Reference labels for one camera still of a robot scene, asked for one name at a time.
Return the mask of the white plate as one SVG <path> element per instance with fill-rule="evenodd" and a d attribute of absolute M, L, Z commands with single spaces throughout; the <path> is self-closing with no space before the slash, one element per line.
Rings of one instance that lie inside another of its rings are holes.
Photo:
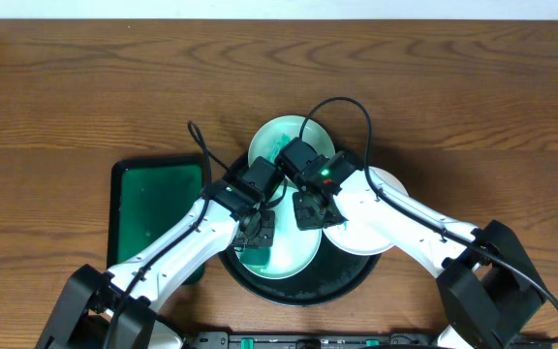
<path fill-rule="evenodd" d="M 387 238 L 356 221 L 323 228 L 323 233 L 337 248 L 358 256 L 381 254 L 394 246 Z"/>

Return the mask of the mint plate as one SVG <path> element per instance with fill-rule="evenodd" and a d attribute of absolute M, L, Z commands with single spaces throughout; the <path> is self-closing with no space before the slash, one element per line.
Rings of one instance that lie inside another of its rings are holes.
<path fill-rule="evenodd" d="M 254 136 L 248 149 L 248 164 L 260 156 L 274 162 L 279 151 L 299 135 L 304 116 L 284 115 L 268 121 Z M 305 125 L 302 139 L 311 145 L 318 154 L 330 158 L 335 147 L 330 135 L 316 121 L 310 119 Z"/>
<path fill-rule="evenodd" d="M 292 277 L 303 271 L 319 250 L 322 230 L 300 231 L 296 225 L 293 204 L 295 191 L 288 185 L 284 196 L 283 190 L 278 189 L 271 198 L 272 201 L 280 199 L 280 202 L 271 208 L 275 213 L 275 228 L 273 244 L 269 247 L 270 261 L 264 268 L 251 268 L 242 264 L 256 276 L 274 280 Z M 238 261 L 242 250 L 235 250 Z"/>

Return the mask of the black round tray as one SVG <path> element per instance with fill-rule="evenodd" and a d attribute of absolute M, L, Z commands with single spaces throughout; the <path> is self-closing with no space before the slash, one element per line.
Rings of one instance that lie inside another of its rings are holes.
<path fill-rule="evenodd" d="M 256 296 L 287 306 L 313 306 L 335 301 L 360 285 L 380 260 L 380 255 L 358 256 L 337 248 L 322 232 L 313 261 L 285 279 L 256 276 L 239 263 L 234 248 L 219 254 L 228 273 Z"/>

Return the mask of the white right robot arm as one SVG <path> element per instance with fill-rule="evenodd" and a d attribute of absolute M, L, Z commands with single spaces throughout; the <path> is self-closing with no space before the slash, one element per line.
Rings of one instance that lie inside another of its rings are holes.
<path fill-rule="evenodd" d="M 296 185 L 296 223 L 321 230 L 337 248 L 376 255 L 395 246 L 436 280 L 449 328 L 448 348 L 506 348 L 549 293 L 511 228 L 479 228 L 437 212 L 394 188 L 346 152 L 328 158 L 300 138 L 276 165 Z"/>

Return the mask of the green sponge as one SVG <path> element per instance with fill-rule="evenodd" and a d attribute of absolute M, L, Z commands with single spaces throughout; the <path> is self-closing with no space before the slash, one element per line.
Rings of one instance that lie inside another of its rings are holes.
<path fill-rule="evenodd" d="M 269 247 L 244 248 L 239 254 L 239 261 L 251 268 L 264 268 L 270 261 Z"/>

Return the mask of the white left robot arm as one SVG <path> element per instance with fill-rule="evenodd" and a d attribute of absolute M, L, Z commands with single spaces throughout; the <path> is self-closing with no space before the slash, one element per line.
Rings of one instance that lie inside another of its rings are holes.
<path fill-rule="evenodd" d="M 38 347 L 181 347 L 181 338 L 157 323 L 159 309 L 205 261 L 269 224 L 261 206 L 283 179 L 276 165 L 259 157 L 244 174 L 205 188 L 177 224 L 134 257 L 105 272 L 80 267 L 67 280 Z"/>

